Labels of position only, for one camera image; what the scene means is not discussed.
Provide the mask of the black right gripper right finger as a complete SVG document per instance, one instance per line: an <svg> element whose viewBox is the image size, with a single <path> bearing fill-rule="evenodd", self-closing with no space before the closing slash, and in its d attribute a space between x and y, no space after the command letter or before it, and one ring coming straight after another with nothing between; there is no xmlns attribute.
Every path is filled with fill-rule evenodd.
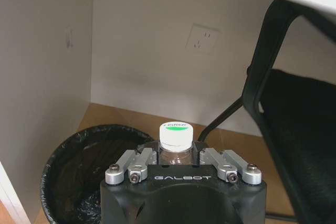
<svg viewBox="0 0 336 224"><path fill-rule="evenodd" d="M199 152L201 165L212 165L217 170L217 177L230 184L239 181L239 176L247 184L261 184L262 172L257 165L246 162L233 150L216 151L203 148Z"/></svg>

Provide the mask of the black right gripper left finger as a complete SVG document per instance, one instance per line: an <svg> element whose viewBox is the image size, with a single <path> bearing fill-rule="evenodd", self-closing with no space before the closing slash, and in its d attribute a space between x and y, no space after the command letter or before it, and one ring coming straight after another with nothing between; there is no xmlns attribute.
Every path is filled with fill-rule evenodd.
<svg viewBox="0 0 336 224"><path fill-rule="evenodd" d="M149 142L134 150L126 150L105 171L104 181L108 185L148 184L150 166L159 162L159 143Z"/></svg>

